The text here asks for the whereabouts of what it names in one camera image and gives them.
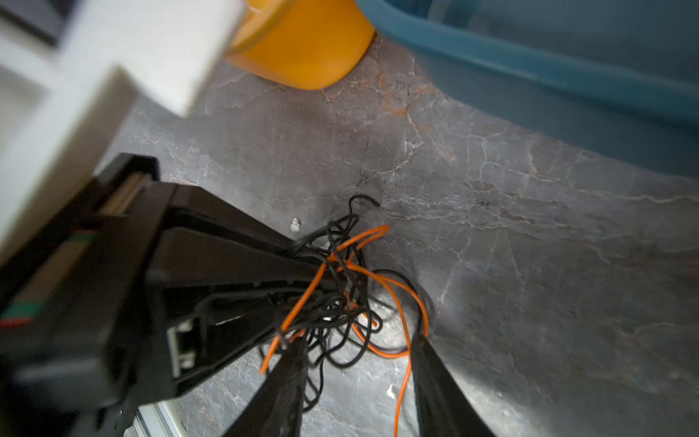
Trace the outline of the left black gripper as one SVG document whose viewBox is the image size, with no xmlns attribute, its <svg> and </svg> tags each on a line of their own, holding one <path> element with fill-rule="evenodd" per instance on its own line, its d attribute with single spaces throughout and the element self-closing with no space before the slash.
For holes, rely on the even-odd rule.
<svg viewBox="0 0 699 437">
<path fill-rule="evenodd" d="M 315 258 L 185 228 L 149 262 L 175 191 L 155 158 L 120 155 L 2 267 L 3 435 L 122 435 L 151 333 L 151 393 L 181 396 L 273 335 L 317 276 Z"/>
</svg>

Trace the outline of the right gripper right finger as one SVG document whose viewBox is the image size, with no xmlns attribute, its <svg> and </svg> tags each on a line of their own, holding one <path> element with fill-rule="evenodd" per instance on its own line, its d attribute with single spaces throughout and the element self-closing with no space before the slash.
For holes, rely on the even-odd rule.
<svg viewBox="0 0 699 437">
<path fill-rule="evenodd" d="M 420 436 L 494 436 L 421 334 L 411 343 L 411 367 Z"/>
</svg>

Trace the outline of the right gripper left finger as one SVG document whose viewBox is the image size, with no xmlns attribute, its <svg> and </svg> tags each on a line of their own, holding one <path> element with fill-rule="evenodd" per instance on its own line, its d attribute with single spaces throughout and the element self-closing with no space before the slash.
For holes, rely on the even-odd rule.
<svg viewBox="0 0 699 437">
<path fill-rule="evenodd" d="M 308 344 L 293 342 L 224 436 L 300 436 Z"/>
</svg>

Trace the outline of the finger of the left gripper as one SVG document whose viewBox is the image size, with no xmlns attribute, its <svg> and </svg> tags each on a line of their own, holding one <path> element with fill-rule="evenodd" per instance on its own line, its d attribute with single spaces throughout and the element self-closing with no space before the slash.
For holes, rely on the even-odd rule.
<svg viewBox="0 0 699 437">
<path fill-rule="evenodd" d="M 290 260 L 292 240 L 201 187 L 176 185 L 163 231 L 163 260 L 215 261 L 248 249 Z"/>
</svg>

